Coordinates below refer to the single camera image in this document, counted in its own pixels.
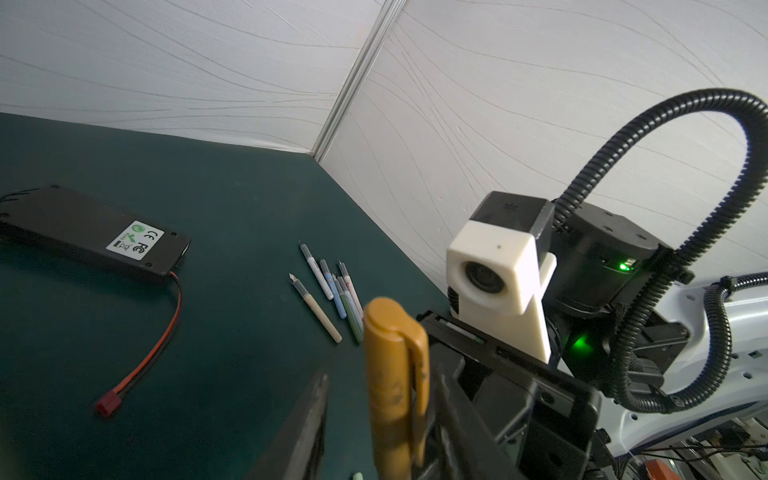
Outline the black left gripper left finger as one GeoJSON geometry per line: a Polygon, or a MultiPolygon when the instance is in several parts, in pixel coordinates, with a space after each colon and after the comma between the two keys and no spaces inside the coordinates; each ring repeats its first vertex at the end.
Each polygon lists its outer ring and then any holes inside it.
{"type": "Polygon", "coordinates": [[[318,371],[244,479],[318,479],[325,451],[329,378],[318,371]]]}

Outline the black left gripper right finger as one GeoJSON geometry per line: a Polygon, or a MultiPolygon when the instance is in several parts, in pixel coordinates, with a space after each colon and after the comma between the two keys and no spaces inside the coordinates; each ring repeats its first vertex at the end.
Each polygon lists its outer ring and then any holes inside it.
{"type": "Polygon", "coordinates": [[[430,479],[524,479],[507,442],[528,424],[528,379],[511,378],[435,343],[430,347],[430,479]]]}

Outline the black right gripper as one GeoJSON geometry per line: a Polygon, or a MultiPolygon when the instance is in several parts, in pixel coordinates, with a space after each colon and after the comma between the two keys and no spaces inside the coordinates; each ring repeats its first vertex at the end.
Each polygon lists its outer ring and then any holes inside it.
{"type": "Polygon", "coordinates": [[[591,386],[435,312],[419,479],[600,479],[601,397],[591,386]]]}

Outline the brown orange marker pen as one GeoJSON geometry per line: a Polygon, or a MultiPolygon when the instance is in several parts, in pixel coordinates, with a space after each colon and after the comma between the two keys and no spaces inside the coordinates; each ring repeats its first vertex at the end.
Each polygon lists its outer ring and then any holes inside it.
{"type": "Polygon", "coordinates": [[[395,300],[364,309],[366,384],[373,458],[381,479],[410,479],[424,463],[430,401],[425,329],[395,300]]]}

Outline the dark green pen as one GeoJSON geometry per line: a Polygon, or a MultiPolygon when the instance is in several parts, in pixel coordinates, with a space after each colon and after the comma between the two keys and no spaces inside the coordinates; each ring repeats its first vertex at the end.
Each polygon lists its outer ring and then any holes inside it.
{"type": "Polygon", "coordinates": [[[363,327],[361,326],[361,323],[359,321],[357,310],[353,306],[353,301],[351,299],[350,293],[346,290],[346,287],[342,285],[342,281],[337,276],[334,276],[333,279],[341,295],[341,302],[346,311],[347,319],[350,324],[350,328],[352,330],[354,338],[358,344],[362,344],[364,339],[363,327]]]}

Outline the beige fountain pen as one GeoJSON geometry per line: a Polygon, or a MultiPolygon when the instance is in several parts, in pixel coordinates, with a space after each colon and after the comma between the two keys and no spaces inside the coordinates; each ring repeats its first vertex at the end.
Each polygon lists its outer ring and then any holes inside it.
{"type": "Polygon", "coordinates": [[[292,283],[293,287],[296,289],[299,296],[302,298],[304,303],[311,310],[315,318],[320,322],[320,324],[325,329],[325,331],[329,334],[331,339],[336,344],[341,343],[343,340],[342,335],[340,334],[338,329],[333,325],[333,323],[330,321],[328,316],[325,314],[325,312],[317,303],[317,301],[314,299],[314,297],[309,293],[309,291],[306,289],[303,283],[292,273],[289,273],[288,276],[289,276],[290,282],[292,283]]]}

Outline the pale blue white pen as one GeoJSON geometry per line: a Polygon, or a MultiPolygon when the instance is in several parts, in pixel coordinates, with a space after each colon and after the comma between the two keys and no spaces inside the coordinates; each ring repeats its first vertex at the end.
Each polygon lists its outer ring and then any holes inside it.
{"type": "Polygon", "coordinates": [[[354,284],[352,282],[351,276],[350,276],[350,274],[348,272],[348,269],[347,269],[346,265],[341,260],[338,261],[338,266],[339,266],[339,270],[340,270],[340,273],[341,273],[342,280],[343,280],[345,286],[347,287],[347,289],[350,292],[351,298],[352,298],[353,303],[354,303],[354,305],[355,305],[355,307],[357,309],[357,312],[358,312],[360,317],[363,317],[363,308],[362,308],[361,302],[360,302],[360,300],[358,298],[357,292],[355,290],[355,287],[354,287],[354,284]]]}

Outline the white pen light-blue cap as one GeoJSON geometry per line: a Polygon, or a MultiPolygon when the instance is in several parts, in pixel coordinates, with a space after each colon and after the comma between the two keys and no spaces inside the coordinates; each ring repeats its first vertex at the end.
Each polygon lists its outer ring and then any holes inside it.
{"type": "Polygon", "coordinates": [[[333,300],[334,299],[334,294],[333,294],[329,284],[327,283],[327,281],[325,279],[325,276],[324,276],[324,274],[323,274],[323,272],[322,272],[322,270],[321,270],[317,260],[312,255],[310,249],[304,243],[300,243],[299,244],[299,248],[300,248],[303,256],[305,257],[305,260],[306,260],[307,264],[309,265],[313,275],[315,276],[315,278],[316,278],[316,280],[317,280],[317,282],[318,282],[318,284],[319,284],[323,294],[325,295],[325,297],[328,300],[333,300]]]}

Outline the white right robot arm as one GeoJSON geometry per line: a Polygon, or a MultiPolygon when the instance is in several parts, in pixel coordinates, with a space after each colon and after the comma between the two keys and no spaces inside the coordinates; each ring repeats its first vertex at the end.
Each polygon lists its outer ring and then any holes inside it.
{"type": "Polygon", "coordinates": [[[683,93],[614,134],[554,200],[489,193],[448,247],[449,317],[421,324],[437,361],[418,479],[601,479],[621,469],[598,425],[604,399],[633,414],[694,410],[725,384],[733,329],[725,302],[765,273],[726,277],[703,299],[709,346],[697,376],[667,392],[664,375],[689,329],[656,309],[744,215],[767,184],[767,105],[736,89],[683,93]],[[679,247],[588,202],[654,130],[698,112],[732,117],[747,141],[728,193],[679,247]]]}

